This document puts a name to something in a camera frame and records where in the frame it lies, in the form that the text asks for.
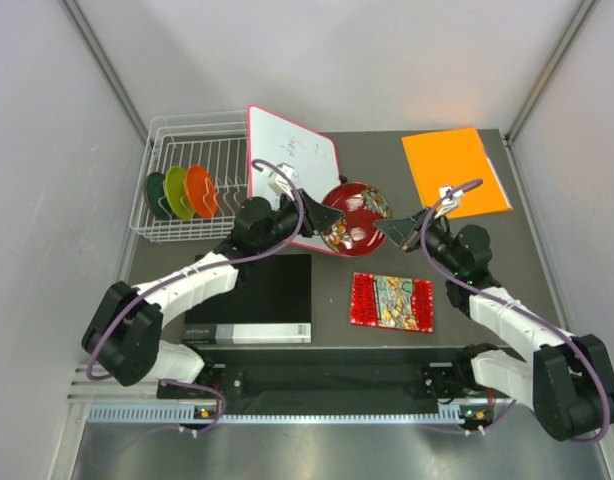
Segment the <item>lime green plate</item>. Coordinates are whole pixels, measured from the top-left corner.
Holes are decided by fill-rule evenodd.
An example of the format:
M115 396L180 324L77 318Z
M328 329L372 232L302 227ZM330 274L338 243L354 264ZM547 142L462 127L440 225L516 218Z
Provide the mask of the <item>lime green plate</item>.
M194 217L194 211L189 205L185 178L187 170L172 166L165 174L164 192L167 202L173 214L180 220L191 220Z

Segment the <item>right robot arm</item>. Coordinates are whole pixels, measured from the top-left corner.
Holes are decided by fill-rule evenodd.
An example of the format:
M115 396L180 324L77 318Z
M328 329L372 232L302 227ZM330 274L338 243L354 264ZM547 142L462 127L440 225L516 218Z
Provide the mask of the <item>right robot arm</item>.
M614 424L614 370L604 343L562 330L514 299L490 273L484 228L452 233L446 218L428 220L429 213L375 225L402 251L423 251L445 277L451 305L516 353L487 343L464 348L454 362L456 388L468 396L485 388L507 395L558 441L603 438Z

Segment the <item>dark teal plate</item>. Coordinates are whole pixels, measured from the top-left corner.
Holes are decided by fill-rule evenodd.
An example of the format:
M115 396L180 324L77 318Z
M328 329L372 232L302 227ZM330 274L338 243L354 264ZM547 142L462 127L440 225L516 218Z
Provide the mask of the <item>dark teal plate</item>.
M164 181L164 174L150 173L144 183L144 196L154 217L158 220L169 221L174 219L174 214L166 198Z

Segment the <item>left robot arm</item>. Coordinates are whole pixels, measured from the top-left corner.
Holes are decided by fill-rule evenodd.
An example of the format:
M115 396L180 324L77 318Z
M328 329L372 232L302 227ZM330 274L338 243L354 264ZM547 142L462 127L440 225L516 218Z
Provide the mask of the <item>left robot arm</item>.
M296 236L319 235L342 216L304 191L294 199L282 196L277 209L262 197L246 200L231 232L199 260L160 280L138 286L119 281L107 289L81 340L88 365L100 365L103 379L122 386L155 380L180 384L192 396L207 394L212 370L191 348L162 340L166 324L232 291L250 264L276 254Z

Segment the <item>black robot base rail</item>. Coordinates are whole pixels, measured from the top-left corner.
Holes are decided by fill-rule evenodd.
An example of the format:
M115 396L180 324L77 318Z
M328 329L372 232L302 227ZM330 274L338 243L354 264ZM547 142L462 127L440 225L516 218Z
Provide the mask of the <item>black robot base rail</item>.
M188 388L162 383L167 400L209 400L230 414L432 413L442 402L487 401L460 383L456 348L207 348Z

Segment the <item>red floral plate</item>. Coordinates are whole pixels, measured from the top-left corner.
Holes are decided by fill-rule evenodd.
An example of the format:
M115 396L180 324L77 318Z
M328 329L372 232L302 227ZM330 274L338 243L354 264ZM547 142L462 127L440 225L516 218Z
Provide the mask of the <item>red floral plate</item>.
M329 207L344 216L321 234L325 245L346 257L368 255L385 241L385 235L374 225L391 219L392 209L385 195L372 185L350 182L337 186L323 199Z

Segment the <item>orange plate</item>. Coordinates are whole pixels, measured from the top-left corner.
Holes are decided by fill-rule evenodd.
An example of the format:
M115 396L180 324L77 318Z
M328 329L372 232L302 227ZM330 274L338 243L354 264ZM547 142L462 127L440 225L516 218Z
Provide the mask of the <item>orange plate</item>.
M201 166L191 166L186 173L185 188L194 212L204 219L218 211L217 189L213 177Z

